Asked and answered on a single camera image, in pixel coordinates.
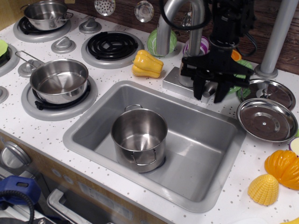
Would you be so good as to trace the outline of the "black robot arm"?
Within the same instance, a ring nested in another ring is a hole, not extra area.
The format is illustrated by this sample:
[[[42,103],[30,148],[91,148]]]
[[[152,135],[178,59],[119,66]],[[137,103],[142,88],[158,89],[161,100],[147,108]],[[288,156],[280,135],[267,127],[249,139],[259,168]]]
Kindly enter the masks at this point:
[[[193,95],[200,100],[207,81],[218,84],[214,102],[221,102],[234,86],[248,87],[254,71],[233,60],[239,38],[248,34],[256,20],[252,0],[214,0],[213,30],[209,53],[182,58],[180,74],[193,80]]]

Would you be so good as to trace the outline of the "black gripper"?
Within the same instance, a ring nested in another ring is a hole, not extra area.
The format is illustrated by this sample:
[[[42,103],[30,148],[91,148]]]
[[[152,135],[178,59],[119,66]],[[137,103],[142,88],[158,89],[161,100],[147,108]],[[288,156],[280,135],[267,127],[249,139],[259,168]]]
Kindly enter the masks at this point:
[[[231,58],[232,50],[238,47],[238,38],[231,42],[213,38],[210,41],[211,48],[207,54],[182,58],[180,75],[193,81],[193,94],[197,100],[201,100],[207,81],[217,82],[214,103],[220,103],[235,85],[248,87],[253,70]],[[246,78],[236,78],[234,74],[246,75]]]

